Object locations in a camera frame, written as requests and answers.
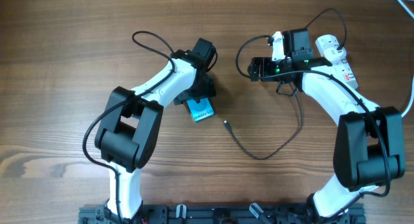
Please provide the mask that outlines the blue Galaxy S25 smartphone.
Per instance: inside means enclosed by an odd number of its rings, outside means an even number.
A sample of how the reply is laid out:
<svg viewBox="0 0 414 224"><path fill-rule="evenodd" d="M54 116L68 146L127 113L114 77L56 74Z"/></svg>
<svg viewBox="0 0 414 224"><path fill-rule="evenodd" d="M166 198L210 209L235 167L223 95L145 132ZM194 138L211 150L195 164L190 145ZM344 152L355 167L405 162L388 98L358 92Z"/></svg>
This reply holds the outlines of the blue Galaxy S25 smartphone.
<svg viewBox="0 0 414 224"><path fill-rule="evenodd" d="M214 116L215 114L209 98L202 98L200 99L200 102L196 102L194 99L191 99L187 100L186 103L194 122L200 122Z"/></svg>

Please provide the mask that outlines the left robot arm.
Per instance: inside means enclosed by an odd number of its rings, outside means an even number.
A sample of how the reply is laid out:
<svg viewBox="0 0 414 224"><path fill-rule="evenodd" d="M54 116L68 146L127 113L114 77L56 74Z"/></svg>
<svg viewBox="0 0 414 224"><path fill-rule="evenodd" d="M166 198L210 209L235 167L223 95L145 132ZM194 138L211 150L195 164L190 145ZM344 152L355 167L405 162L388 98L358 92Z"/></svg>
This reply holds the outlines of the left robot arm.
<svg viewBox="0 0 414 224"><path fill-rule="evenodd" d="M200 38L192 50L169 55L165 68L146 83L112 91L94 140L111 175L106 219L138 223L142 216L141 169L153 154L170 103L187 104L195 122L214 115L210 98L216 91L207 72L216 59L213 43Z"/></svg>

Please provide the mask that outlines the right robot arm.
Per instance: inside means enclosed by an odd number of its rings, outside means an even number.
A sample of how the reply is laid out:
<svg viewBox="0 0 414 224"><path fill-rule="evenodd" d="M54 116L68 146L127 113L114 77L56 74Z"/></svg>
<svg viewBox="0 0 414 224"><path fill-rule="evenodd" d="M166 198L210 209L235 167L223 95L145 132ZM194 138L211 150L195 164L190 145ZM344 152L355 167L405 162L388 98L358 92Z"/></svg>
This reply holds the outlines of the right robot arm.
<svg viewBox="0 0 414 224"><path fill-rule="evenodd" d="M401 113L357 92L345 44L335 36L323 35L311 43L308 30L299 28L277 31L267 41L272 55L252 59L249 79L294 84L337 126L334 175L309 196L306 220L333 222L346 217L364 196L388 195L392 180L401 178L406 168Z"/></svg>

